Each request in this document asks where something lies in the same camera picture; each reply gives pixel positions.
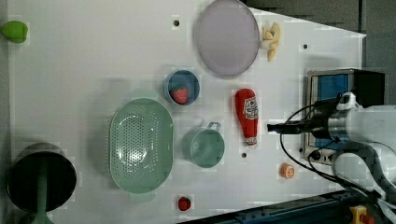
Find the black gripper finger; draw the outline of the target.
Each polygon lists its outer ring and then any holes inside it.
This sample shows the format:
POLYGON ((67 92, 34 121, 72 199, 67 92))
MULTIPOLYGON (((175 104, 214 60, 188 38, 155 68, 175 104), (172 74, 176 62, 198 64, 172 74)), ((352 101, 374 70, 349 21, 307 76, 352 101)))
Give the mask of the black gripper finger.
POLYGON ((300 134, 301 129, 297 125, 278 123, 278 124, 268 124, 267 130, 269 132, 275 132, 279 134, 300 134))

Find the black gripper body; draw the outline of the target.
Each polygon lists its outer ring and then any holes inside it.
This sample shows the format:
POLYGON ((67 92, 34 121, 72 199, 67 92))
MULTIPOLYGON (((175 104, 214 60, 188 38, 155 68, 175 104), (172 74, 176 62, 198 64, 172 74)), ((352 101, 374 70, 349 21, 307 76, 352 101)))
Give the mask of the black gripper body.
POLYGON ((337 103, 334 100, 316 101, 311 115, 300 126, 302 133, 311 133, 318 139, 331 139, 328 121, 334 113, 337 103))

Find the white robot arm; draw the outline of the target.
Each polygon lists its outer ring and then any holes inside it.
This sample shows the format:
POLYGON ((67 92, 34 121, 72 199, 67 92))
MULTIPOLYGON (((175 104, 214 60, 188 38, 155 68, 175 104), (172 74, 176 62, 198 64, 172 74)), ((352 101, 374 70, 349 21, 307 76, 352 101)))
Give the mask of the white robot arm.
POLYGON ((325 100, 307 105, 303 111, 304 119, 288 118, 269 124, 267 130, 281 136, 310 133, 317 139, 339 143, 330 157, 330 175, 311 164, 305 168, 363 194, 389 224, 395 224, 395 107, 325 100))

